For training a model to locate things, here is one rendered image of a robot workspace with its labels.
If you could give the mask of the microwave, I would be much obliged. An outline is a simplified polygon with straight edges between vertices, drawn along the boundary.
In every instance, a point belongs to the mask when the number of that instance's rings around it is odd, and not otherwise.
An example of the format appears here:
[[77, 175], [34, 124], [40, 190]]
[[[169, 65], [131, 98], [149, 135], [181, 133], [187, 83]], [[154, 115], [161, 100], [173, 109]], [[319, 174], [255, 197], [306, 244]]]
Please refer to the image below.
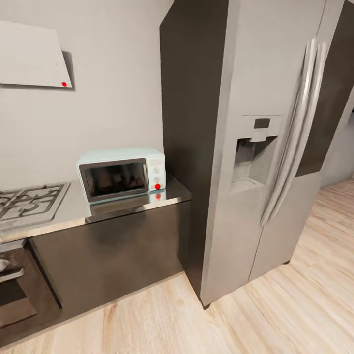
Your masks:
[[153, 146], [84, 151], [76, 167], [87, 203], [166, 188], [165, 155]]

